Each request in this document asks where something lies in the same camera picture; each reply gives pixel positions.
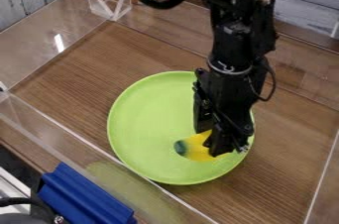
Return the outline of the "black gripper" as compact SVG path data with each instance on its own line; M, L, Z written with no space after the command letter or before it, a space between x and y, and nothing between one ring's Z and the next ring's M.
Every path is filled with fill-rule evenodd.
M198 133L212 129L203 146L214 158L248 149L255 133L251 109L258 101L269 100L261 96L267 73L267 62L232 73L195 70L194 127Z

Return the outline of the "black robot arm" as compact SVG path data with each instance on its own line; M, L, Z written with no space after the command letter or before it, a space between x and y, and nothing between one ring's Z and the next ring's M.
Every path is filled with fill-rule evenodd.
M139 0L156 9L171 9L186 0ZM262 93L274 76L266 55L275 50L275 0L204 0L211 12L214 46L207 68L195 70L194 126L196 134L175 143L188 159L244 152L255 134L253 106L271 96Z

